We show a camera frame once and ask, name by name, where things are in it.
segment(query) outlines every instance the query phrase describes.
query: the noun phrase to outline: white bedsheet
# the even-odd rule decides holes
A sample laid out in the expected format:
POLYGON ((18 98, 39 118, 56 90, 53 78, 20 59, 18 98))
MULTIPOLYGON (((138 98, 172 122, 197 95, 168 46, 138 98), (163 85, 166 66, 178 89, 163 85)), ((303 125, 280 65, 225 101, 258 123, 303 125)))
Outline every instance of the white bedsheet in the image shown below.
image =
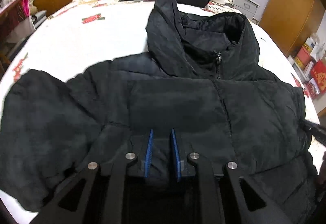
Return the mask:
MULTIPOLYGON (((56 12, 30 37, 3 76, 0 82, 0 116, 4 98, 14 83, 13 69, 27 53, 21 74, 37 69, 67 81, 92 64, 147 51, 145 27, 153 7, 152 1, 74 0, 56 12), (104 20, 82 24, 82 18, 99 13, 105 17, 104 20)), ((202 16, 214 15, 189 5, 178 4, 178 8, 202 16)), ((259 65, 273 72, 280 80, 296 86, 291 73, 298 80, 299 77, 287 59, 263 29, 254 24, 252 27, 260 45, 259 65)), ((306 118, 319 123, 311 98, 305 96, 305 103, 306 118)), ((325 147, 314 140, 309 151, 319 170, 325 147)), ((27 224, 35 217, 36 213, 23 210, 6 193, 0 191, 0 197, 19 224, 27 224)))

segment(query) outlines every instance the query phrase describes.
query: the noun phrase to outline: jacket hood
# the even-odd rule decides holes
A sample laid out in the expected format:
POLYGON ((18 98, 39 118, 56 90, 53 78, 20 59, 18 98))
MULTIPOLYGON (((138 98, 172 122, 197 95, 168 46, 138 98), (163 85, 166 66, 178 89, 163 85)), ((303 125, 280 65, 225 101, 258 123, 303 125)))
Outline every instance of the jacket hood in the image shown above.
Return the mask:
POLYGON ((258 67, 259 44, 242 14, 205 17, 180 12, 176 0, 156 0, 146 31, 149 52, 170 76, 214 79, 219 67, 223 80, 251 80, 258 67))

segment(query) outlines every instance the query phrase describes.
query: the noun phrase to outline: white nightstand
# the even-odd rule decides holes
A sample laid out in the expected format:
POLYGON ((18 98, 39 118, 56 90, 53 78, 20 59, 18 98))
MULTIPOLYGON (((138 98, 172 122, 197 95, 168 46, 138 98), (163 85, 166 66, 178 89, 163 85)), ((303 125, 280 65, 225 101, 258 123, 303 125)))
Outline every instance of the white nightstand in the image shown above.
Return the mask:
POLYGON ((242 12, 249 20, 254 18, 254 15, 259 6, 258 3, 255 3, 252 0, 232 0, 233 8, 238 9, 242 12))

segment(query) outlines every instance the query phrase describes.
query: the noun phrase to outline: red box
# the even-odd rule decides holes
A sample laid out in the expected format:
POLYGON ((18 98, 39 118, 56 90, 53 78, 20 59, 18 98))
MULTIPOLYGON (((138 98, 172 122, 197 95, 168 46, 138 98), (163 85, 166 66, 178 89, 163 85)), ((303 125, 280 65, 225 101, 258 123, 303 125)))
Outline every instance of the red box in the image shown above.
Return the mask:
POLYGON ((301 60, 304 66, 307 66, 307 64, 311 61, 309 52, 303 46, 301 47, 297 57, 301 60))
POLYGON ((326 66, 319 60, 311 69, 311 76, 315 79, 320 93, 325 93, 326 91, 326 66))

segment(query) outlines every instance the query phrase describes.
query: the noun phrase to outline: zipper pull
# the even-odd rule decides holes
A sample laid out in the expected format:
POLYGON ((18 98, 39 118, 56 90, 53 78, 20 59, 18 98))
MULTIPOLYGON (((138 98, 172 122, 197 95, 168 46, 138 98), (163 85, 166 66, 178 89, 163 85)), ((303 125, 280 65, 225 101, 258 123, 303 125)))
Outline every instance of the zipper pull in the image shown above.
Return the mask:
POLYGON ((217 57, 216 57, 216 64, 219 65, 222 61, 222 56, 221 56, 221 52, 218 53, 217 57))

